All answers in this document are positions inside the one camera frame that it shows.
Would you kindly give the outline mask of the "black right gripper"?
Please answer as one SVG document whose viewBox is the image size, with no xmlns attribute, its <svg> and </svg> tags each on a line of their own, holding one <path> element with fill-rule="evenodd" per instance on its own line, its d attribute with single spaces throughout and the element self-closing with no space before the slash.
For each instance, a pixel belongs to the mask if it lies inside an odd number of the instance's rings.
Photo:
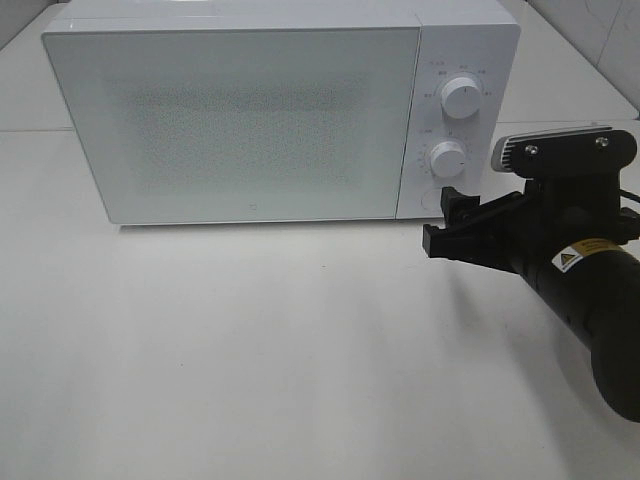
<svg viewBox="0 0 640 480">
<path fill-rule="evenodd" d="M 594 240 L 606 250 L 639 238 L 639 214 L 621 206 L 617 177 L 528 180 L 522 193 L 480 205 L 479 196 L 441 190 L 445 226 L 423 226 L 429 258 L 465 261 L 537 278 L 549 265 L 566 268 L 560 255 L 579 256 L 574 245 Z"/>
</svg>

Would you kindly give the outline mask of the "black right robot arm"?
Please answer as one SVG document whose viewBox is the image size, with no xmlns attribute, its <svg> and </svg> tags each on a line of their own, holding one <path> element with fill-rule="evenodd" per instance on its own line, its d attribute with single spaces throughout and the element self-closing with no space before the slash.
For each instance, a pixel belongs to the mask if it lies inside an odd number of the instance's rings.
<svg viewBox="0 0 640 480">
<path fill-rule="evenodd" d="M 441 192 L 442 228 L 425 225 L 431 258 L 520 276 L 589 349 L 595 384 L 621 417 L 639 419 L 639 261 L 624 245 L 639 215 L 615 177 L 529 180 L 482 203 Z"/>
</svg>

